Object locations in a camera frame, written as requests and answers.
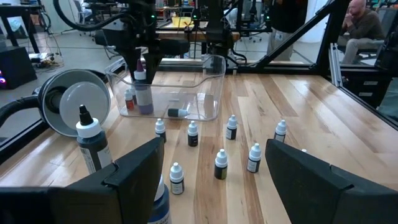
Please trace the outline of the clear plastic bin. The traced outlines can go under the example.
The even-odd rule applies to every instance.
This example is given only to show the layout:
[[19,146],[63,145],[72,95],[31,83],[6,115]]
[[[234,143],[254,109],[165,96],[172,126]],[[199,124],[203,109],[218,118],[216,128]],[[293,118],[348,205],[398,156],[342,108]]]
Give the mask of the clear plastic bin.
[[111,94],[122,116],[171,118],[169,108],[185,109],[190,114],[184,118],[209,121],[218,115],[218,109],[226,73],[226,60],[219,55],[206,55],[201,59],[165,58],[156,71],[151,86],[154,112],[143,115],[138,105],[132,111],[126,109],[124,93],[134,86],[124,59],[111,64],[105,74]]

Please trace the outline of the black computer tower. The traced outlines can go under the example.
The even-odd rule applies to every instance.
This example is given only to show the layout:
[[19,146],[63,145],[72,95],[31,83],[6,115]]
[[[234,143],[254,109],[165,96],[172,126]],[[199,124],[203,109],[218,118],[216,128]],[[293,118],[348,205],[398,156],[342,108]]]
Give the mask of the black computer tower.
[[0,48],[0,88],[13,90],[36,79],[36,72],[25,48]]

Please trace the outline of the black desk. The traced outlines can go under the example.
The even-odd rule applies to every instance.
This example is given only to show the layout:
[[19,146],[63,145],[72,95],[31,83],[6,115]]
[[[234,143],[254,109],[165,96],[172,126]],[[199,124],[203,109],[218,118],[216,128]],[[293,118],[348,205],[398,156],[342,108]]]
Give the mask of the black desk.
[[4,24],[7,31],[7,36],[11,40],[13,46],[18,47],[19,44],[16,40],[14,32],[11,29],[10,23],[8,21],[9,17],[22,17],[22,21],[27,29],[28,37],[31,42],[32,48],[36,54],[39,54],[39,48],[35,41],[34,34],[36,33],[35,25],[31,19],[32,12],[40,12],[42,9],[41,5],[5,5],[0,4],[0,18]]

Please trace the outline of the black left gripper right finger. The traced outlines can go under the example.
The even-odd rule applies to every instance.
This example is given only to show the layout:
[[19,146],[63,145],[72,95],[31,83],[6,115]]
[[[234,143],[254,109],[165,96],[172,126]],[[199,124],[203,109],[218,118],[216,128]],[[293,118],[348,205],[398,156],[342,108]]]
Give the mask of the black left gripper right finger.
[[398,224],[398,191],[268,139],[265,158],[292,224]]

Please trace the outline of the round grey gooseneck lamp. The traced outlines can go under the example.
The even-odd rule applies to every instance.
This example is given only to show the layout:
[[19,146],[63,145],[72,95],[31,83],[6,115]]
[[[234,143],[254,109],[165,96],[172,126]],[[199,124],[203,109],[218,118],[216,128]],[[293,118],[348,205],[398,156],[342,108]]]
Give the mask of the round grey gooseneck lamp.
[[42,120],[55,132],[77,137],[83,105],[92,118],[103,124],[107,118],[111,97],[106,76],[89,69],[65,70],[52,76],[38,87],[38,92],[14,100],[0,108],[0,128],[6,120],[21,110],[37,108]]

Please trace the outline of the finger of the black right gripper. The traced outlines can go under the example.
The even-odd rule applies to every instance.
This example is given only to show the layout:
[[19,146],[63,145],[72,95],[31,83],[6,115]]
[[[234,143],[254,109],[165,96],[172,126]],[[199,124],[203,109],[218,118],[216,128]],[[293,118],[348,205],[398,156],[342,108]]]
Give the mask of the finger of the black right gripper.
[[137,61],[141,59],[140,49],[127,49],[124,52],[123,58],[128,66],[132,82],[135,82],[134,72],[137,69]]
[[146,82],[152,84],[155,73],[163,59],[164,55],[160,53],[146,53],[144,59],[146,61]]

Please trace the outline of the small red dropper bottle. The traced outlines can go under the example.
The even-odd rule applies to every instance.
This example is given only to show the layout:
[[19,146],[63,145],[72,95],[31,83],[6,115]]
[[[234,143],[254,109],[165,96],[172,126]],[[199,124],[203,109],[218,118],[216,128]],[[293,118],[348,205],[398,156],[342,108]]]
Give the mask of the small red dropper bottle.
[[134,97],[130,90],[126,90],[124,93],[124,101],[126,103],[126,109],[132,111],[134,109]]

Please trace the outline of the large blue colouring bottle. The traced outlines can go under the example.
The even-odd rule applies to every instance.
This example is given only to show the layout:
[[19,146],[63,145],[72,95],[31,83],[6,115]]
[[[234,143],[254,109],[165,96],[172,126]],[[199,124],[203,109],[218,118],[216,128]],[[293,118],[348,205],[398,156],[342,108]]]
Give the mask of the large blue colouring bottle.
[[172,224],[169,198],[169,188],[164,183],[163,176],[160,176],[154,204],[147,224]]

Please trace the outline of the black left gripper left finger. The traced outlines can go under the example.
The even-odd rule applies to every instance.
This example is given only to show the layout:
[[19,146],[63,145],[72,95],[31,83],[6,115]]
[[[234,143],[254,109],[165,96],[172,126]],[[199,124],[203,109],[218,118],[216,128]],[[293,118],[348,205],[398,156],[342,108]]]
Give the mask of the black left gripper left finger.
[[66,187],[0,187],[0,224],[146,224],[163,161],[154,138]]

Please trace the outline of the yellow box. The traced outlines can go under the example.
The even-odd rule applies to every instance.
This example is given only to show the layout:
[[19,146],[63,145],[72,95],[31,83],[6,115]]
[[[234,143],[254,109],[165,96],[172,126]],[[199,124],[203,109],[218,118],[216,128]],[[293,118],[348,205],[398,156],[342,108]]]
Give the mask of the yellow box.
[[173,28],[184,28],[184,27],[193,27],[193,21],[191,17],[173,17],[172,18],[172,27]]

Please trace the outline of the person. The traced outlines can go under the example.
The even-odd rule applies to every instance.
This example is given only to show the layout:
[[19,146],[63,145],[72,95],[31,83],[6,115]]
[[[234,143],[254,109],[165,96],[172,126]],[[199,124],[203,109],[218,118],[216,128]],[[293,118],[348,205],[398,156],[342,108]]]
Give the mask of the person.
[[272,32],[267,53],[278,48],[305,23],[308,0],[272,0],[269,15]]
[[359,50],[377,50],[385,39],[377,12],[366,7],[366,0],[351,0],[337,44],[345,48],[342,64],[352,64]]

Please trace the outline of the large violet colouring bottle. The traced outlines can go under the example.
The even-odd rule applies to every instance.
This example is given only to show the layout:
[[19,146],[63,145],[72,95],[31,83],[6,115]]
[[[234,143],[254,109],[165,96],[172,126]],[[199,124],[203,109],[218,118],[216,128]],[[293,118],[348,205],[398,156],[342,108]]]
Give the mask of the large violet colouring bottle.
[[146,70],[140,59],[137,60],[136,70],[134,71],[134,86],[140,113],[143,115],[152,114],[154,112],[152,90],[147,82]]

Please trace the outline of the wooden workbench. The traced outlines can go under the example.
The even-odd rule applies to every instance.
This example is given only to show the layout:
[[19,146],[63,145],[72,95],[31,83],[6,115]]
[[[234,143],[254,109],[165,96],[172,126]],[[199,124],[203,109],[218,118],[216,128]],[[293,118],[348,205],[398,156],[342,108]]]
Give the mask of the wooden workbench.
[[227,37],[210,36],[207,35],[205,31],[184,31],[184,30],[157,30],[157,39],[184,39],[190,42],[194,40],[198,42],[212,42],[212,43],[223,43],[223,42],[236,42],[240,39],[239,32],[232,32],[228,34]]

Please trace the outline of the large black-tipped colouring bottle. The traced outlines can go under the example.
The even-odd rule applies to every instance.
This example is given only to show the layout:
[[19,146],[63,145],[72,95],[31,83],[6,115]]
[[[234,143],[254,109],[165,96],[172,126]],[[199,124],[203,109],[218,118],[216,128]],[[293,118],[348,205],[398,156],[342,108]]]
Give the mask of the large black-tipped colouring bottle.
[[76,124],[77,143],[89,174],[113,162],[105,131],[98,119],[93,118],[85,105],[79,106],[80,120]]

